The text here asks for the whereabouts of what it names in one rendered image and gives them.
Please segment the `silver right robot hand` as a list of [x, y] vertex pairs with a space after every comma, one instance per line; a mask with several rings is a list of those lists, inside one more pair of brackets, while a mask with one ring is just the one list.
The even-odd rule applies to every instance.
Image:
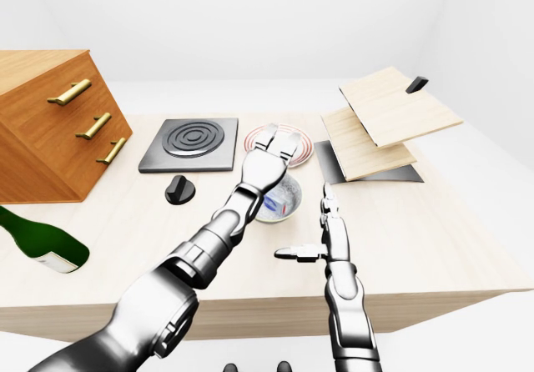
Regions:
[[329, 183], [324, 183], [324, 197], [320, 201], [321, 244], [300, 244], [277, 249], [277, 259], [295, 259], [299, 263], [314, 263], [324, 259], [328, 263], [350, 262], [350, 243], [345, 221], [339, 214], [339, 202]]

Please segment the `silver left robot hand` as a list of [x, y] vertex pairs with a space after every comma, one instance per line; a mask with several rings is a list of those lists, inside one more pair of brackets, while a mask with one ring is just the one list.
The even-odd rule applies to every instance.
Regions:
[[241, 182], [236, 188], [266, 194], [284, 177], [299, 142], [299, 133], [287, 135], [279, 131], [277, 124], [268, 124], [245, 156]]

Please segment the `patterned grey bowl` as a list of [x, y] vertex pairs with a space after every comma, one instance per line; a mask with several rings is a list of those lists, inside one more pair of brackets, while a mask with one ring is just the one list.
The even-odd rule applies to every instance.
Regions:
[[283, 217], [280, 217], [273, 212], [269, 211], [264, 206], [264, 200], [259, 208], [258, 213], [255, 216], [255, 219], [257, 221], [260, 221], [262, 223], [278, 223], [281, 221], [286, 220], [291, 215], [295, 213], [297, 208], [301, 204], [302, 199], [302, 190], [295, 178], [290, 176], [289, 174], [286, 174], [282, 180], [273, 187], [267, 194], [278, 194], [279, 196], [283, 196], [288, 200], [287, 204], [287, 212], [286, 215]]

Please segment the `white and blue cream cheese box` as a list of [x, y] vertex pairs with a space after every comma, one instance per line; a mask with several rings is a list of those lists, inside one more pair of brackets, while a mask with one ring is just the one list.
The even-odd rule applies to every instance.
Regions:
[[274, 214], [283, 217], [287, 212], [288, 200], [278, 194], [266, 194], [264, 196], [264, 206]]

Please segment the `white plate with red rings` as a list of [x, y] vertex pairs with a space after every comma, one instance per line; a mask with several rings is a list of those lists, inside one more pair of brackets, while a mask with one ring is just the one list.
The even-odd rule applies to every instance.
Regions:
[[[253, 130], [249, 131], [244, 138], [244, 151], [251, 150], [255, 145], [255, 140], [259, 133], [265, 128], [265, 125], [260, 125]], [[288, 124], [281, 123], [279, 125], [279, 131], [284, 135], [289, 136], [292, 133], [298, 133], [300, 135], [300, 142], [297, 149], [290, 160], [289, 167], [295, 168], [304, 162], [306, 162], [314, 152], [314, 144], [312, 143], [309, 135], [303, 130]]]

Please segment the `dark grey flat panel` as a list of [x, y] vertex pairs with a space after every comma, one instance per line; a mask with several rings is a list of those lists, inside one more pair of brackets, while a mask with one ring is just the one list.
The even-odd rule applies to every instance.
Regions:
[[[327, 183], [337, 184], [346, 183], [341, 167], [335, 156], [335, 152], [330, 144], [330, 141], [320, 141], [314, 143], [315, 153], [320, 162], [320, 168], [323, 177]], [[399, 168], [374, 173], [370, 176], [359, 178], [360, 181], [406, 181], [423, 183], [423, 178], [417, 173], [415, 168], [409, 164]]]

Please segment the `flat dark stove plate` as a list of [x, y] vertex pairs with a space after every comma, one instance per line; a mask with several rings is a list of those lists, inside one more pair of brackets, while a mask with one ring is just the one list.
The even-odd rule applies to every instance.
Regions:
[[238, 126], [237, 118], [167, 119], [141, 159], [139, 172], [231, 171]]

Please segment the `small pale wooden board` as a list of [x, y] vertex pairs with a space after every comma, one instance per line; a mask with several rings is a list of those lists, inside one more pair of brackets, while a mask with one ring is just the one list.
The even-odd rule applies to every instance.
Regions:
[[350, 107], [321, 116], [347, 181], [412, 164], [416, 157], [403, 144], [379, 148]]

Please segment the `round black knob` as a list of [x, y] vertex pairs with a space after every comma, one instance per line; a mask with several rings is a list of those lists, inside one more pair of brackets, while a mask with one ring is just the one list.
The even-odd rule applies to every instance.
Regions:
[[186, 204], [196, 193], [194, 184], [183, 175], [173, 177], [170, 185], [165, 189], [164, 196], [172, 205]]

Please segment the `small black block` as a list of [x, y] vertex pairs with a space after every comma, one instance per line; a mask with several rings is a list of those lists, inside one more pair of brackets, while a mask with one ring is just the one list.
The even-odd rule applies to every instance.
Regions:
[[422, 90], [429, 82], [428, 78], [417, 76], [411, 84], [406, 88], [406, 93], [412, 94]]

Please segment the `wooden cabinet drawer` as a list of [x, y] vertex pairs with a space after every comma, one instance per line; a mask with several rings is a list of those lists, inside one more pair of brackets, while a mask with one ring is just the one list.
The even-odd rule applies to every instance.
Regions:
[[20, 131], [65, 178], [102, 173], [102, 162], [114, 143], [132, 134], [122, 112], [102, 80], [66, 106], [43, 102], [39, 112], [20, 125]]
[[[94, 116], [104, 113], [110, 113], [112, 118], [91, 140], [75, 136], [75, 133], [86, 132], [95, 123]], [[97, 159], [109, 153], [113, 147], [111, 141], [128, 139], [132, 130], [120, 109], [109, 106], [65, 117], [60, 122], [46, 149], [54, 172], [77, 194], [77, 200], [82, 201], [108, 166], [98, 163]]]
[[20, 125], [84, 79], [103, 80], [86, 49], [0, 50], [0, 121], [29, 142]]

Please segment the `green wine bottle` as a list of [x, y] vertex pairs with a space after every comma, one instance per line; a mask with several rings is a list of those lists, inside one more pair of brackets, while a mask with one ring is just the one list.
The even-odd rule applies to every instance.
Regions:
[[83, 266], [88, 247], [64, 230], [22, 218], [0, 205], [0, 226], [13, 237], [21, 251], [50, 269], [68, 274]]

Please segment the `wooden cabinet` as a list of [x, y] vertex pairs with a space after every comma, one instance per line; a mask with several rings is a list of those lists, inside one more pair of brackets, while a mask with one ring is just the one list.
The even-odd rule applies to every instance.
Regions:
[[79, 202], [35, 147], [0, 121], [0, 204]]

